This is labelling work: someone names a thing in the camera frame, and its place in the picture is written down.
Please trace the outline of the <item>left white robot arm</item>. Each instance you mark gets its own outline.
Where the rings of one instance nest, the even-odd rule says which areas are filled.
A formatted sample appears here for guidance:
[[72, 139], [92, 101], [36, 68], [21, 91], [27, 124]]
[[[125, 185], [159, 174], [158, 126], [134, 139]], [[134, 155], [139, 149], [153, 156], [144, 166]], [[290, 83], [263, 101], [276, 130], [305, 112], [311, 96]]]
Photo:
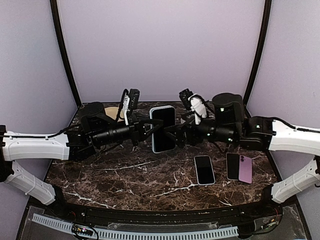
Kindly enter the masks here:
[[130, 106], [124, 107], [124, 120], [106, 114], [101, 102], [87, 104], [80, 112], [80, 122], [55, 134], [25, 134], [0, 127], [0, 180], [49, 206], [60, 218], [71, 213], [62, 190], [39, 180], [25, 171], [16, 161], [20, 159], [55, 159], [83, 161], [97, 153], [102, 146], [114, 148], [126, 140], [134, 146], [145, 141], [162, 127], [160, 119], [136, 116]]

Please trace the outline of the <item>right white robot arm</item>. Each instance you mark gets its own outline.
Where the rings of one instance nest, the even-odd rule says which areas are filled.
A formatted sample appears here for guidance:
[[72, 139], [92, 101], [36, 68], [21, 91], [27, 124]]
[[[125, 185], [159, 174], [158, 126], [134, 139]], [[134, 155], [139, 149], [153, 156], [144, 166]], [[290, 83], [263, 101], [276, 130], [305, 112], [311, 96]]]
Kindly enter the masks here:
[[245, 117], [243, 98], [239, 94], [220, 93], [212, 98], [213, 108], [188, 89], [179, 97], [188, 110], [183, 123], [164, 128], [165, 134], [180, 148], [196, 145], [204, 139], [222, 142], [251, 151], [290, 151], [313, 155], [302, 169], [286, 179], [263, 189], [255, 213], [266, 217], [290, 197], [320, 181], [320, 131], [291, 125], [278, 117]]

